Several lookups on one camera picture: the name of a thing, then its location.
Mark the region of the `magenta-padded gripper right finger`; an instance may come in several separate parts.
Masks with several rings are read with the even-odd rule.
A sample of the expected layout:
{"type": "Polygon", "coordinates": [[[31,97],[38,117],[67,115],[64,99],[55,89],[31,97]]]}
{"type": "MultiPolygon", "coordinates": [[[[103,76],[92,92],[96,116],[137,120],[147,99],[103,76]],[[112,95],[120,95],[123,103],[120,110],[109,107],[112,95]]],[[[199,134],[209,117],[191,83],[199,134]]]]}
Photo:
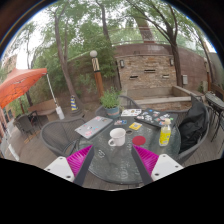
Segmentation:
{"type": "Polygon", "coordinates": [[[183,169],[167,154],[157,155],[137,145],[132,145],[131,154],[145,185],[183,169]]]}

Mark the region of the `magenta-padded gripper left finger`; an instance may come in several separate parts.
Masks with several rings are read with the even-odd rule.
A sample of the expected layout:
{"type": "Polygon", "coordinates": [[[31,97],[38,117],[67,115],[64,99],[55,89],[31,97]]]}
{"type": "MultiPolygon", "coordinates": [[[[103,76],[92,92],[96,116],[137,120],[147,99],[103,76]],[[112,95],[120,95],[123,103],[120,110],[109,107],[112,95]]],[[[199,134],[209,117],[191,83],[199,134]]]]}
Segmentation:
{"type": "Polygon", "coordinates": [[[94,147],[89,145],[68,157],[59,156],[45,171],[82,186],[93,157],[94,147]]]}

